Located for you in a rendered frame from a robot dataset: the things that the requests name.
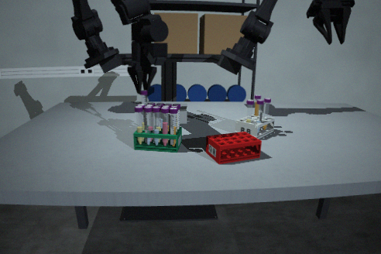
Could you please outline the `green tube rack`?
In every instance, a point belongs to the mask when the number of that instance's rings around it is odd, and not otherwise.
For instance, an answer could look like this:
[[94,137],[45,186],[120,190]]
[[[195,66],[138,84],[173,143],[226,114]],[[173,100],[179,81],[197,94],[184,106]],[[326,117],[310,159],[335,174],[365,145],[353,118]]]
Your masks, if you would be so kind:
[[[149,145],[144,142],[142,144],[139,144],[137,137],[144,137],[144,138],[158,138],[161,139],[158,146],[152,141]],[[137,132],[137,130],[133,133],[133,139],[134,139],[134,149],[137,150],[148,150],[148,151],[159,151],[159,152],[171,152],[171,153],[177,153],[178,149],[180,148],[180,144],[182,143],[182,127],[180,127],[177,130],[176,135],[170,134],[170,129],[168,134],[163,134],[163,130],[161,129],[160,133],[154,134],[153,130],[151,133],[145,133],[145,130],[143,130],[141,133]],[[176,144],[175,146],[170,145],[170,140],[168,141],[167,145],[163,145],[163,139],[175,139]],[[144,147],[144,148],[143,148]],[[154,149],[155,148],[155,149]]]

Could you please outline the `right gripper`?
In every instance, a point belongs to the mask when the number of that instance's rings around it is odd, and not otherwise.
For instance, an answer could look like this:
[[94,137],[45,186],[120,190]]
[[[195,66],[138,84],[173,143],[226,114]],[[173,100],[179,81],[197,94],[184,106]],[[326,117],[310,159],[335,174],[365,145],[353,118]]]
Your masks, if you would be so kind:
[[[140,94],[143,84],[144,90],[149,90],[149,86],[156,75],[157,67],[151,67],[149,61],[132,61],[132,60],[122,60],[122,65],[127,65],[127,71],[132,78],[132,81],[136,87],[137,94]],[[132,68],[131,68],[132,67]],[[133,72],[135,71],[135,73]],[[149,75],[148,80],[147,74]],[[136,80],[137,78],[137,80]]]

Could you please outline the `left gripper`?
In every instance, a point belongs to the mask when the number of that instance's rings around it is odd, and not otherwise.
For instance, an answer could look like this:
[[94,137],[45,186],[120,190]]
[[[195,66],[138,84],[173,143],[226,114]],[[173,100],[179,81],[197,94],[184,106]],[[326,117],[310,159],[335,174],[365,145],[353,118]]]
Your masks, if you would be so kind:
[[354,5],[355,0],[313,0],[307,10],[307,18],[314,17],[314,26],[329,45],[332,43],[331,22],[333,22],[339,42],[343,44],[351,8]]

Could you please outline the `orange tube with purple cap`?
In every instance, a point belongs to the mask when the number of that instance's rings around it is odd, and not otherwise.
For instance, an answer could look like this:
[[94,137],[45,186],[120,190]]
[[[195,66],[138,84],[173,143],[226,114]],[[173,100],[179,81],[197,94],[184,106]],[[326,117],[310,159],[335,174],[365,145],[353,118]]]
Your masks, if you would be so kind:
[[[259,99],[261,99],[261,95],[255,95],[256,102]],[[258,107],[258,104],[256,104],[256,102],[255,102],[255,114],[254,114],[254,116],[257,116],[257,107]]]

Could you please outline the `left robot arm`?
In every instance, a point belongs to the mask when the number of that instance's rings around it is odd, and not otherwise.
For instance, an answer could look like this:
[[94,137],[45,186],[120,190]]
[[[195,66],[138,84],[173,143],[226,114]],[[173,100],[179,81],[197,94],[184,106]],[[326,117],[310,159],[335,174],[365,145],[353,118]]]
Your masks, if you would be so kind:
[[[240,32],[244,36],[240,37],[238,43],[235,43],[232,49],[227,48],[226,51],[254,65],[255,61],[251,60],[253,55],[252,50],[257,43],[263,44],[269,36],[273,26],[273,22],[270,21],[270,16],[276,2],[277,0],[263,0],[256,12],[252,10],[240,29]],[[265,24],[263,24],[263,22]]]

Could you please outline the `red tube rack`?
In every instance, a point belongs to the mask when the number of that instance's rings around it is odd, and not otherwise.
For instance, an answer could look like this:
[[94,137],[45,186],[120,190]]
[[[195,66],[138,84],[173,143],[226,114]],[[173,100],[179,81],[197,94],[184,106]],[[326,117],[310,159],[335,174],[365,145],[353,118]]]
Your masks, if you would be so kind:
[[212,135],[206,137],[206,153],[218,164],[256,159],[260,158],[261,143],[247,132]]

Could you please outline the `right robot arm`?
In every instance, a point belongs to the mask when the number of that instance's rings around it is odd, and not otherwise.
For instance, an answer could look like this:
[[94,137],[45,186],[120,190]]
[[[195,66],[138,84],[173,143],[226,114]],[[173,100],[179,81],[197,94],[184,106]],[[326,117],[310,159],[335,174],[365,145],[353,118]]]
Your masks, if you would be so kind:
[[[72,2],[74,17],[71,17],[71,20],[74,33],[79,40],[85,39],[88,48],[89,57],[85,62],[114,49],[113,46],[107,47],[106,43],[102,42],[99,33],[103,31],[103,26],[98,12],[90,9],[88,0],[72,0]],[[132,61],[149,61],[154,66],[162,65],[167,57],[167,43],[147,42],[163,42],[169,31],[160,15],[151,14],[149,0],[111,0],[111,2],[120,16],[122,25],[134,23],[132,41],[143,41],[143,43],[132,43]]]

